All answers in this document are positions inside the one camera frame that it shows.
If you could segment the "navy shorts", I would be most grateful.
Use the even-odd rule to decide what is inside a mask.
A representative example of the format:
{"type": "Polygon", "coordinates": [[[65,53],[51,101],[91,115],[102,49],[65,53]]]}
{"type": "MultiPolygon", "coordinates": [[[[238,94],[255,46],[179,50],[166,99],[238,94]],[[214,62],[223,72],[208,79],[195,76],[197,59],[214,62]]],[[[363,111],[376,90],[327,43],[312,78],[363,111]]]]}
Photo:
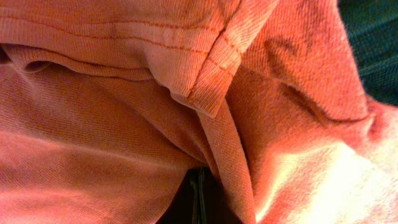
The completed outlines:
{"type": "Polygon", "coordinates": [[[340,0],[345,25],[367,94],[397,105],[397,0],[340,0]]]}

